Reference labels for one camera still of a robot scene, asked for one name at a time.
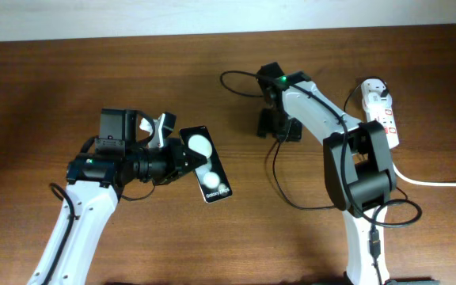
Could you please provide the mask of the black Galaxy flip phone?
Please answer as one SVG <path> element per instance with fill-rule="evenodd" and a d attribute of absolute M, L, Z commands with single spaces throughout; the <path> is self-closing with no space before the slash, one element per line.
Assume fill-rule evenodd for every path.
<path fill-rule="evenodd" d="M 203 200 L 206 203 L 214 203 L 231 197 L 232 188 L 207 127 L 183 128 L 179 134 L 188 149 L 202 154 L 207 159 L 194 170 Z"/>

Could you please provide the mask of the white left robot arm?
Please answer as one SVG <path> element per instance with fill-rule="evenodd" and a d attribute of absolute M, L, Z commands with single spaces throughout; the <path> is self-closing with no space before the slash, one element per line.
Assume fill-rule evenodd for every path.
<path fill-rule="evenodd" d="M 101 234 L 134 180 L 168 184 L 206 165 L 215 148 L 201 135 L 168 146 L 82 150 L 69 163 L 66 187 L 51 183 L 62 208 L 31 284 L 83 284 Z"/>

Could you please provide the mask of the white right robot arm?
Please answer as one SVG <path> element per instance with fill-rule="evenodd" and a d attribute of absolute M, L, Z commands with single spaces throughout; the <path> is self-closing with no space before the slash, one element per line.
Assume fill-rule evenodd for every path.
<path fill-rule="evenodd" d="M 302 71 L 285 74 L 269 63 L 258 70 L 257 82 L 269 105 L 260 114 L 260 137 L 297 142 L 307 129 L 322 145 L 325 187 L 348 236 L 348 283 L 388 282 L 382 229 L 397 181 L 383 126 L 349 116 Z"/>

